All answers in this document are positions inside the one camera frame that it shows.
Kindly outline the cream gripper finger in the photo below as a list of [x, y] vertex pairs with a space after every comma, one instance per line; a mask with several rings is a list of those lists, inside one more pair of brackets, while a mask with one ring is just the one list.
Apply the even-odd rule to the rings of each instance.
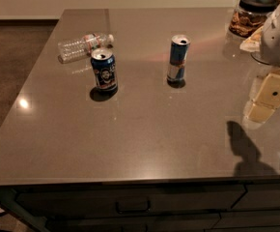
[[245, 117], [254, 123], [265, 123], [280, 107], [280, 68], [271, 69], [253, 82]]

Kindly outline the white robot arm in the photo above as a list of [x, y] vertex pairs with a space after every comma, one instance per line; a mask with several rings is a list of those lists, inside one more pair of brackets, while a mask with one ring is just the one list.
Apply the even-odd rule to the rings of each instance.
[[280, 107], [280, 4], [266, 20], [260, 49], [253, 57], [269, 68], [254, 79], [244, 116], [253, 123], [263, 124]]

